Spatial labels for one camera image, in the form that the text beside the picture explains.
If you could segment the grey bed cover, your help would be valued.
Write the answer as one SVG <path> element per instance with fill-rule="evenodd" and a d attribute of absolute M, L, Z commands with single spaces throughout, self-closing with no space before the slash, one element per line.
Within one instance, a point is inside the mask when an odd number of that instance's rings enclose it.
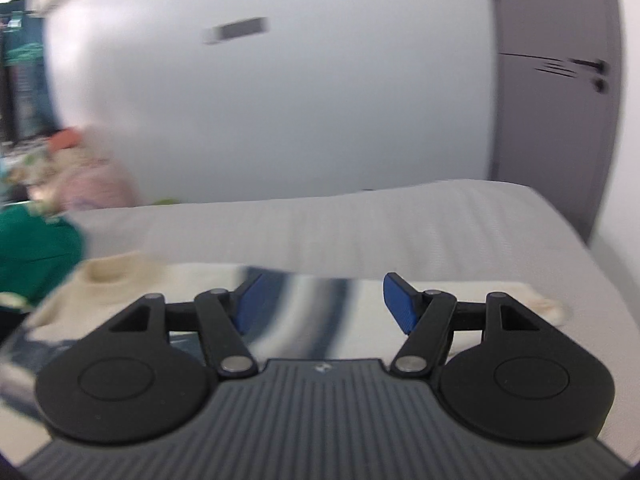
<path fill-rule="evenodd" d="M 611 371 L 605 442 L 639 457 L 639 330 L 570 224 L 525 186 L 455 180 L 331 197 L 75 211 L 90 255 L 249 263 L 329 278 L 529 284 Z"/>

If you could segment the hanging clothes rack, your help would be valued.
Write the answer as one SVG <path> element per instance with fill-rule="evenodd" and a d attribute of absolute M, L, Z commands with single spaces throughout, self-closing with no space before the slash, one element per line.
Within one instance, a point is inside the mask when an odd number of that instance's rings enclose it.
<path fill-rule="evenodd" d="M 44 56 L 43 18 L 28 0 L 1 0 L 1 141 L 17 144 L 58 128 Z"/>

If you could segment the grey wardrobe door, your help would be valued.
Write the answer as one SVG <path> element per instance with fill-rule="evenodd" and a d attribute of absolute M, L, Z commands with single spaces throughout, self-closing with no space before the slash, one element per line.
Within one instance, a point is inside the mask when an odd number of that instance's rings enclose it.
<path fill-rule="evenodd" d="M 496 181 L 528 186 L 589 240 L 622 91 L 617 0 L 494 0 Z"/>

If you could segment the cream blue striped sweater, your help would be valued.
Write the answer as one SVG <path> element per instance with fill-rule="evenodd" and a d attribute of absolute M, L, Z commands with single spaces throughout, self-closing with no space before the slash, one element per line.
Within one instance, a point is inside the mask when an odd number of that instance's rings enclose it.
<path fill-rule="evenodd" d="M 166 264 L 130 252 L 86 260 L 26 318 L 1 353 L 1 418 L 38 422 L 32 387 L 44 364 L 147 292 L 190 301 L 215 286 L 266 282 L 243 339 L 258 360 L 389 361 L 405 336 L 377 281 L 213 263 Z"/>

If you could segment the green garment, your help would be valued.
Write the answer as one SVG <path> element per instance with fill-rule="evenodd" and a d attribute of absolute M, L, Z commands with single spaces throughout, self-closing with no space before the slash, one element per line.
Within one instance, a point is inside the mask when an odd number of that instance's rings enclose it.
<path fill-rule="evenodd" d="M 25 205 L 1 211 L 1 304 L 37 307 L 84 258 L 85 243 L 64 218 Z"/>

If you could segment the orange box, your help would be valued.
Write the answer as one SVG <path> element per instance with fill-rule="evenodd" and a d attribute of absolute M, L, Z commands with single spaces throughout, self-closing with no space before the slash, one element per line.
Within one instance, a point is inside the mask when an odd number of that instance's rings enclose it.
<path fill-rule="evenodd" d="M 70 127 L 58 130 L 48 137 L 48 151 L 53 154 L 66 148 L 76 148 L 82 143 L 82 135 L 76 128 Z"/>

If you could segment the grey wall panel switch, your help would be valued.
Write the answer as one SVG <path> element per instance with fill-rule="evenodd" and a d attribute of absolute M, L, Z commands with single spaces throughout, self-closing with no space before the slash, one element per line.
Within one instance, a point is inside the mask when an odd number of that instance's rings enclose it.
<path fill-rule="evenodd" d="M 268 20 L 248 18 L 247 20 L 209 27 L 203 32 L 203 42 L 208 46 L 230 40 L 263 34 L 268 30 Z"/>

